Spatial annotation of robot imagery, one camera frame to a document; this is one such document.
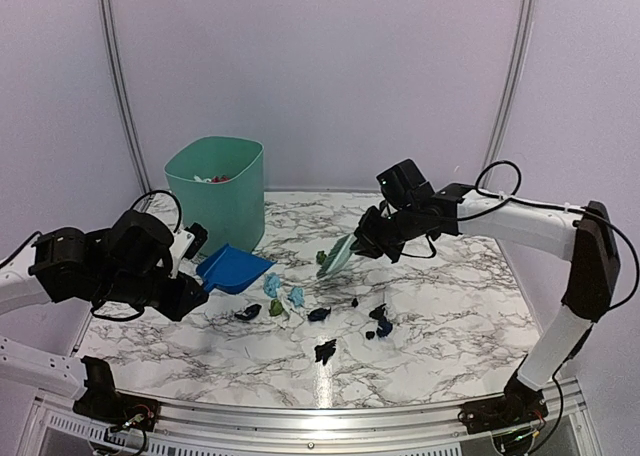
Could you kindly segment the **green hand brush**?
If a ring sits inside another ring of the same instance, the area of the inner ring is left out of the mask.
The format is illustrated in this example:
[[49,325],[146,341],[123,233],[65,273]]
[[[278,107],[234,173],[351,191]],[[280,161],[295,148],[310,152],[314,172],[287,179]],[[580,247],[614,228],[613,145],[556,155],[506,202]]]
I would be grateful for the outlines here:
[[316,277],[322,279],[339,272],[352,256],[352,245],[356,241],[357,238],[354,234],[340,237],[321,263]]

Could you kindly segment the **blue plastic dustpan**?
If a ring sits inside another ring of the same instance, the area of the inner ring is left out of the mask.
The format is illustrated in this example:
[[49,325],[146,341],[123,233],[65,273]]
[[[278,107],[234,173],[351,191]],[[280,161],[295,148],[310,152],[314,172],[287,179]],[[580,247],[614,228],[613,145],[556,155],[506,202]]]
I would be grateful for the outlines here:
[[196,267],[196,274],[207,292],[217,289],[236,295],[273,265],[273,261],[225,244]]

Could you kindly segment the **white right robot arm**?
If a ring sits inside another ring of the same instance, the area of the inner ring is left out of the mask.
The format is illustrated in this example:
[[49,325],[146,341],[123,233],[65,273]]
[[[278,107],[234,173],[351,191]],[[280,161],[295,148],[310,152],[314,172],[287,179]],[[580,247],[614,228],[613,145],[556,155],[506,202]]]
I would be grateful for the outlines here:
[[453,183],[434,192],[428,184],[402,189],[385,179],[384,200],[367,209],[355,229],[352,252],[397,262],[418,237],[483,237],[559,264],[546,288],[560,290],[540,337],[501,395],[495,414],[515,424],[534,407],[533,392],[579,350],[594,326],[613,308],[621,261],[620,238],[607,209],[502,196]]

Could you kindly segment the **paper scraps inside bin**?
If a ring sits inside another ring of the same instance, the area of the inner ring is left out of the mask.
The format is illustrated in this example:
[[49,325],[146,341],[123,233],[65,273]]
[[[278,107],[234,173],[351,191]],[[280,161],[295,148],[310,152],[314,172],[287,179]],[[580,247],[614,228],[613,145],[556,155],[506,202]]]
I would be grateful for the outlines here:
[[214,176],[214,177],[205,177],[202,178],[198,175],[194,175],[193,176],[193,180],[195,182],[199,182],[199,183],[206,183],[206,184],[220,184],[220,183],[225,183],[231,180],[231,178],[229,178],[226,175],[222,175],[222,176]]

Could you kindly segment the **dark blue paper scrap right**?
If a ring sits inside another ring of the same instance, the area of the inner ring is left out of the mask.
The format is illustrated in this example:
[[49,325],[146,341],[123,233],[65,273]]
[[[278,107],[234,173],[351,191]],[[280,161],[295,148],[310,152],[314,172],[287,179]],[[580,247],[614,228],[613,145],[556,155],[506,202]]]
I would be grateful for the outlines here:
[[378,321],[385,316],[386,304],[383,303],[369,312],[369,317]]

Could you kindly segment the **dark blue paper scrap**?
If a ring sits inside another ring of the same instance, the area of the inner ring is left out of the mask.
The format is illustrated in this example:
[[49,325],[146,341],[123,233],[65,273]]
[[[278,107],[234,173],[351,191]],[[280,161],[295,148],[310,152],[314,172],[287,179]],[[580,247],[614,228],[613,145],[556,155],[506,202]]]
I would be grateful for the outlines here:
[[324,321],[331,314],[331,308],[316,308],[308,313],[307,320],[309,322],[320,322]]
[[369,312],[369,317],[378,321],[385,316],[386,304],[383,303]]

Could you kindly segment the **black paper scrap left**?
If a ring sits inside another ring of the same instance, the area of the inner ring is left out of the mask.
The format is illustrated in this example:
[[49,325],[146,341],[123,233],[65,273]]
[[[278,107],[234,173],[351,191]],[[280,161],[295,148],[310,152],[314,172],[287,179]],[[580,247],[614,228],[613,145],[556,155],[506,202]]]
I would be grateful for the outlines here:
[[240,312],[236,312],[234,317],[240,321],[252,321],[261,312],[262,306],[260,304],[252,304],[247,306]]

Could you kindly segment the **dark blue paper scrap centre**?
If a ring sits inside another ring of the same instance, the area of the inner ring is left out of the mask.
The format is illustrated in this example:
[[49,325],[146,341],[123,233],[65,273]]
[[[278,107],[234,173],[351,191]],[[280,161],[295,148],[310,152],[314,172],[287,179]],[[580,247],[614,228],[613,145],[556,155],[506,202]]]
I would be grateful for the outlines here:
[[320,322],[324,321],[331,314],[331,308],[316,308],[308,313],[307,320],[309,322]]

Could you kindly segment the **light blue white paper scrap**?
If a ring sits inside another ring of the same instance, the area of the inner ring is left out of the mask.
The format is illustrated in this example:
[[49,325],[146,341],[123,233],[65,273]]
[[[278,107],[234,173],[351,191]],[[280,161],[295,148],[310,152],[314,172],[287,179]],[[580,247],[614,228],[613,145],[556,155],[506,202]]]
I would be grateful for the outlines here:
[[293,287],[287,296],[287,300],[294,309],[300,309],[305,304],[305,293],[301,287]]

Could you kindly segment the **small green paper scrap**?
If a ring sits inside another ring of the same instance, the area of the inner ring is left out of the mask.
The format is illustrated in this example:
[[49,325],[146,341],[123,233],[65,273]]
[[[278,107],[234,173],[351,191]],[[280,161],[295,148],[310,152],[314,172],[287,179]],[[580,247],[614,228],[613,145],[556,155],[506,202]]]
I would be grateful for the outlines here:
[[279,299],[273,299],[269,307],[269,315],[277,317],[284,313],[284,307]]

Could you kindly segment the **black paper scrap front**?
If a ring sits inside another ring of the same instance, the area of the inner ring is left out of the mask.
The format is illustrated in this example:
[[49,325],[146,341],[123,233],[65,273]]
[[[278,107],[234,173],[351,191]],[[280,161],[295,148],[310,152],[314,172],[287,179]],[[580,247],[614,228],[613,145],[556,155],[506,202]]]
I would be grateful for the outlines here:
[[336,343],[337,340],[332,339],[323,344],[316,345],[314,347],[315,362],[321,362],[323,365],[326,365],[336,352]]

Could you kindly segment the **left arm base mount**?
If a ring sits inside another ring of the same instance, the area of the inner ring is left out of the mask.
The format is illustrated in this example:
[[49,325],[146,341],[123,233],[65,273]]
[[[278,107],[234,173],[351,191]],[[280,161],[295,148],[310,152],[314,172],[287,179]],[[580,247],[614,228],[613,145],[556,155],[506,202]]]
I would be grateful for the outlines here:
[[73,403],[73,412],[97,421],[123,426],[137,415],[142,416],[135,422],[135,429],[151,432],[158,418],[160,403],[156,399],[134,396],[126,393],[101,393],[87,391]]

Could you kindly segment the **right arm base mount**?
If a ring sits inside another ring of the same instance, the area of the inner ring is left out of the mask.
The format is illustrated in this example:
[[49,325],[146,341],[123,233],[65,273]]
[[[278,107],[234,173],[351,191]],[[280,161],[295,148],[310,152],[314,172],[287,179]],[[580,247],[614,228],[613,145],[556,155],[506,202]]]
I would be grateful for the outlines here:
[[517,397],[501,395],[466,402],[460,407],[457,417],[472,435],[541,421],[548,414],[546,400],[542,397],[526,403]]

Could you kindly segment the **left aluminium frame post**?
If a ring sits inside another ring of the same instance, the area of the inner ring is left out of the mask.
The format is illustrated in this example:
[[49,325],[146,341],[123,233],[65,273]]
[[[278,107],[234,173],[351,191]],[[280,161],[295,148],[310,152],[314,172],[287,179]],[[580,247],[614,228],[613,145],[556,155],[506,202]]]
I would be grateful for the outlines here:
[[137,184],[142,193],[152,189],[148,170],[144,161],[141,143],[136,128],[134,114],[129,101],[126,78],[123,70],[113,0],[97,0],[107,63],[114,89],[116,106],[124,131],[125,143],[131,159]]

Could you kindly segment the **aluminium frame post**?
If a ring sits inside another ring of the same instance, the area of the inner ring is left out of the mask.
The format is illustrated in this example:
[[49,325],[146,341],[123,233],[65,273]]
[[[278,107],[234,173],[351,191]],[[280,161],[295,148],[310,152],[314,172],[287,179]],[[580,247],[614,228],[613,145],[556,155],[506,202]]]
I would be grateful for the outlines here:
[[492,126],[482,169],[496,162],[506,139],[511,111],[517,89],[522,78],[532,28],[534,25],[537,0],[520,0],[516,31],[511,56],[507,67],[506,79]]
[[137,184],[142,193],[152,189],[148,170],[144,161],[141,143],[136,128],[134,114],[129,101],[126,78],[123,70],[113,0],[97,0],[107,63],[114,89],[116,106],[124,131],[125,143],[131,159]]

